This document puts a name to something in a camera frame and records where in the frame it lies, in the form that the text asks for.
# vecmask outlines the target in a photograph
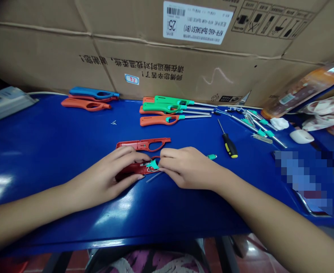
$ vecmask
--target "plastic bottle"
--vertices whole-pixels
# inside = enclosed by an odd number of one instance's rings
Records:
[[[291,109],[334,85],[334,63],[307,74],[297,83],[264,107],[261,115],[266,119],[279,118]]]

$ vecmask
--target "pink patterned clothing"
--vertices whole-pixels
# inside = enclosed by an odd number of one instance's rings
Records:
[[[155,250],[137,250],[113,262],[99,273],[208,273],[189,254]]]

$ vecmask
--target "white cup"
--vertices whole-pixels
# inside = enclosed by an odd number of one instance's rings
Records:
[[[298,144],[306,144],[314,141],[314,137],[305,130],[295,130],[289,136]]]

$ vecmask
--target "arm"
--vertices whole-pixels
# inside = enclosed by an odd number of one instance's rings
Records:
[[[116,183],[117,173],[146,160],[132,147],[121,147],[66,184],[0,205],[0,249],[42,225],[114,199],[144,177],[134,174]]]
[[[179,187],[212,190],[228,201],[290,272],[334,272],[332,238],[195,148],[165,148],[159,165]]]

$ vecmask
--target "barcode label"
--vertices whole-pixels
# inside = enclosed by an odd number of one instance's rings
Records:
[[[177,8],[167,8],[167,14],[185,16],[185,10]]]
[[[290,102],[291,100],[293,100],[295,98],[294,95],[292,95],[291,93],[289,93],[288,95],[284,96],[279,102],[282,105],[285,105],[286,103]]]
[[[232,11],[163,1],[163,38],[221,45],[233,15]]]

